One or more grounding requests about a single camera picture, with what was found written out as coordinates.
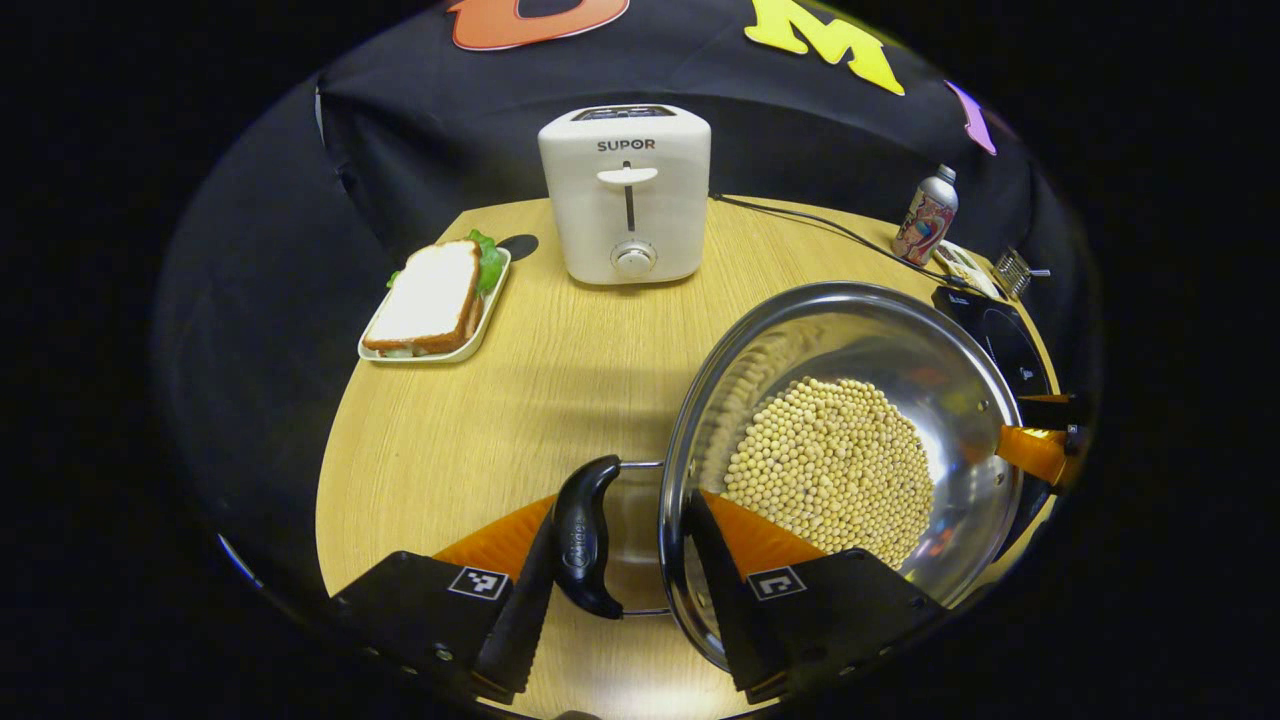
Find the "white toaster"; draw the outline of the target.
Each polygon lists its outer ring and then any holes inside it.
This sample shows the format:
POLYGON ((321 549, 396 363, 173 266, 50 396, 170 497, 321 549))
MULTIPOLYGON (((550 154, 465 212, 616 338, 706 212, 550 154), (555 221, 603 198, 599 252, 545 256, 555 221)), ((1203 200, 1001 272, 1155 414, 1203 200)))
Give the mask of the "white toaster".
POLYGON ((681 281, 703 261, 712 129, 658 102, 572 110, 538 149, 568 274, 585 284, 681 281))

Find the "silver drink bottle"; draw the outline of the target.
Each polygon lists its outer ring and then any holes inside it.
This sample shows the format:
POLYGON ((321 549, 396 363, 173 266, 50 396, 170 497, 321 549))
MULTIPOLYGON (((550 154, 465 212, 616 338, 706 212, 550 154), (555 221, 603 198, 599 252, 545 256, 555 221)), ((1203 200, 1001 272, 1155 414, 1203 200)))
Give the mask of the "silver drink bottle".
POLYGON ((934 247, 946 237, 957 214, 956 172, 938 165, 931 177, 916 184, 905 218, 891 243, 892 254, 923 268, 934 247))

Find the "black induction cooktop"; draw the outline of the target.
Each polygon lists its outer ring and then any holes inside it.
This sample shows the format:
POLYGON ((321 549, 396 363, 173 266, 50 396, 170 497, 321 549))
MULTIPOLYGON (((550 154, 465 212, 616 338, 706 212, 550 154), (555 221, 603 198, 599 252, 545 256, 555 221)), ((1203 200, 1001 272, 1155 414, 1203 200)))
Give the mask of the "black induction cooktop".
POLYGON ((1001 434, 1025 421, 1025 398, 1048 395, 1044 363, 1007 304, 938 288, 922 382, 922 438, 934 506, 920 561, 983 568, 1005 555, 1050 500, 1044 473, 1000 457, 1001 434))

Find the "stainless steel pot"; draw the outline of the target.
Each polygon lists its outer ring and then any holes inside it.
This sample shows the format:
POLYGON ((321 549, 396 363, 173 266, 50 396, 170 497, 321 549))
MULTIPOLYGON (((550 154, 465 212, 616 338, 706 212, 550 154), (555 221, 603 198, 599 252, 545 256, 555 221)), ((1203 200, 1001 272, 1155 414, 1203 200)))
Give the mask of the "stainless steel pot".
MULTIPOLYGON (((686 635, 685 600, 707 603, 705 580, 685 538, 685 506, 694 496, 710 503, 749 418, 790 382, 868 380, 922 436, 922 382, 931 379, 925 360, 938 337, 928 307, 881 286, 824 282, 778 293, 727 331, 690 380, 682 404, 666 405, 669 429, 660 434, 662 455, 652 462, 660 483, 657 506, 648 514, 655 536, 646 544, 655 552, 666 596, 658 614, 672 615, 686 635)), ((892 569, 945 607, 946 619, 931 637, 982 597, 980 575, 997 560, 983 568, 968 561, 934 565, 916 559, 920 543, 892 569)))

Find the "white divided spice tray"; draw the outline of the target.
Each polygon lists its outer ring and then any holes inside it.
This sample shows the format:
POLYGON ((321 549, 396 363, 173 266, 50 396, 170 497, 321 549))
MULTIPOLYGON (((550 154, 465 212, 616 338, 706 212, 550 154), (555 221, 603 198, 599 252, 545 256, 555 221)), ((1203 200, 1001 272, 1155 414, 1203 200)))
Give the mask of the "white divided spice tray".
POLYGON ((965 249, 947 240, 941 240, 934 246, 933 256, 938 258, 948 268, 950 275, 957 277, 968 288, 988 299, 1004 299, 989 274, 978 265, 977 260, 965 249))

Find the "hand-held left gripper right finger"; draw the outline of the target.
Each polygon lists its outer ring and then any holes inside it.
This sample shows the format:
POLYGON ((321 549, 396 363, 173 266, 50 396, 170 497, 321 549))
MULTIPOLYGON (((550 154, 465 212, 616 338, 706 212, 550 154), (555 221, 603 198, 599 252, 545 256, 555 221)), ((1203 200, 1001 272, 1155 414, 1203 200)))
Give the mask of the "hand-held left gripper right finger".
POLYGON ((700 496, 685 506, 685 538, 707 585, 707 603, 685 600, 685 633, 753 705, 869 673, 946 619, 941 603, 860 548, 742 575, 700 496))

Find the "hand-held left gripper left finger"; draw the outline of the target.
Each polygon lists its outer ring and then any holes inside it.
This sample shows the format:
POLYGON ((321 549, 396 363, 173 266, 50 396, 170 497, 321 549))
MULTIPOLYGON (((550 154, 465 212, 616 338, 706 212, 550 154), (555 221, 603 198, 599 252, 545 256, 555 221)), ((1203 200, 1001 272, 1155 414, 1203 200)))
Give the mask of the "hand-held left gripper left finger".
POLYGON ((352 639, 453 694, 527 689, 553 588, 548 496, 434 555, 396 551, 330 598, 352 639))

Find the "pile of soybeans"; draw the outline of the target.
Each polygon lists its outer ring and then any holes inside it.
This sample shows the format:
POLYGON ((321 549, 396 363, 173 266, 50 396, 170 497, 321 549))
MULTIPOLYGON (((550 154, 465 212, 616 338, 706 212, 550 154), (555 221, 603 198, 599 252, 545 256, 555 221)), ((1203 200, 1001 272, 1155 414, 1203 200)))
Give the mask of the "pile of soybeans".
POLYGON ((759 404, 717 489, 818 550, 867 550, 893 569, 934 503, 919 430, 858 379, 804 377, 759 404))

